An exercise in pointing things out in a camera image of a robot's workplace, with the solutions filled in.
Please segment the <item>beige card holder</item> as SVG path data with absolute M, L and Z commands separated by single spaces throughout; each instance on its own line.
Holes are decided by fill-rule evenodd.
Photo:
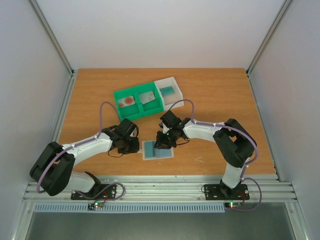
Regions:
M 141 147 L 140 147 L 140 151 L 139 151 L 140 153 L 142 153 L 142 159 L 144 161 L 168 159 L 168 158 L 173 158 L 175 156 L 173 148 L 171 148 L 171 149 L 155 149 L 156 157 L 153 158 L 153 159 L 145 159 L 145 156 L 144 156 L 144 142 L 146 142 L 146 141 L 142 141 L 141 142 Z

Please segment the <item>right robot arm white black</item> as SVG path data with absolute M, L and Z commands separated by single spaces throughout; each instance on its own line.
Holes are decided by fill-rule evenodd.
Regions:
M 179 139 L 215 143 L 226 161 L 219 190 L 225 199 L 238 193 L 245 168 L 254 161 L 251 157 L 258 154 L 258 146 L 237 120 L 230 118 L 226 122 L 210 123 L 192 118 L 180 119 L 170 110 L 160 120 L 162 130 L 157 132 L 155 149 L 176 148 Z

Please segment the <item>white card magnetic stripe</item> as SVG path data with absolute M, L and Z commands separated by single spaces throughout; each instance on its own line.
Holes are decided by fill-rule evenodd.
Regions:
M 141 93 L 141 94 L 139 95 L 139 99 L 140 99 L 140 102 L 141 102 L 142 105 L 145 105 L 145 104 L 150 103 L 150 102 L 152 102 L 152 101 L 155 100 L 155 99 L 150 100 L 150 99 L 147 98 L 147 93 L 148 93 L 148 92 Z

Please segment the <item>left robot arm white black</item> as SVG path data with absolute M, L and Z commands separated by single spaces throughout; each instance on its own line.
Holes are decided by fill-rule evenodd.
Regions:
M 104 190 L 101 181 L 92 173 L 75 172 L 79 163 L 112 150 L 123 156 L 135 154 L 140 150 L 139 127 L 127 118 L 118 125 L 101 128 L 99 132 L 86 139 L 60 145 L 49 143 L 31 168 L 29 175 L 36 181 L 36 191 L 56 196 L 64 190 L 75 191 L 87 200 L 98 198 Z

